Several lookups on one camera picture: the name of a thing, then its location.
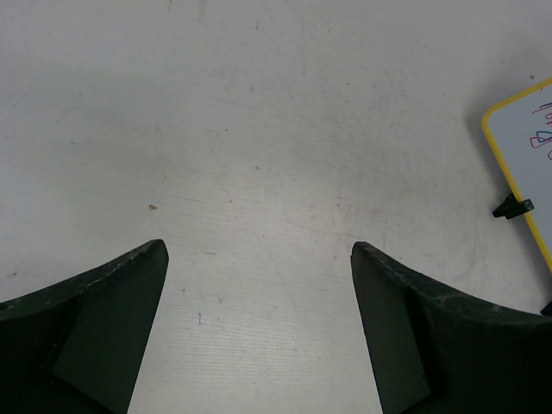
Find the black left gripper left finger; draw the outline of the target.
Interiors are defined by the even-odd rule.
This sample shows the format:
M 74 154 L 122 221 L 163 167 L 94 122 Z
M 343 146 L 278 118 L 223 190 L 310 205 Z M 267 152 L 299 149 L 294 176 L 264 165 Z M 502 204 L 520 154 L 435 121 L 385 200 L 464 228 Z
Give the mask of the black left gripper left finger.
M 162 240 L 1 304 L 3 413 L 125 413 L 166 279 Z

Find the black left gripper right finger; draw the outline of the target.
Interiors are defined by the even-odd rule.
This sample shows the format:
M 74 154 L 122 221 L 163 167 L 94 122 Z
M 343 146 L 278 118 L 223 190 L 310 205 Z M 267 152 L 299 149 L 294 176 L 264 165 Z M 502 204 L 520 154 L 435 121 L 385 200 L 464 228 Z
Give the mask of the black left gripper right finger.
M 363 241 L 350 260 L 383 412 L 550 412 L 550 315 L 468 295 Z

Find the yellow framed whiteboard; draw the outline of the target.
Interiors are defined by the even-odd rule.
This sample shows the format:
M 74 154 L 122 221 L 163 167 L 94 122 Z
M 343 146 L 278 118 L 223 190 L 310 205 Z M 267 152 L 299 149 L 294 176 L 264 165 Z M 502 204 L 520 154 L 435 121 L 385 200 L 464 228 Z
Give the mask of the yellow framed whiteboard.
M 530 199 L 551 256 L 551 81 L 490 108 L 484 135 L 517 200 Z

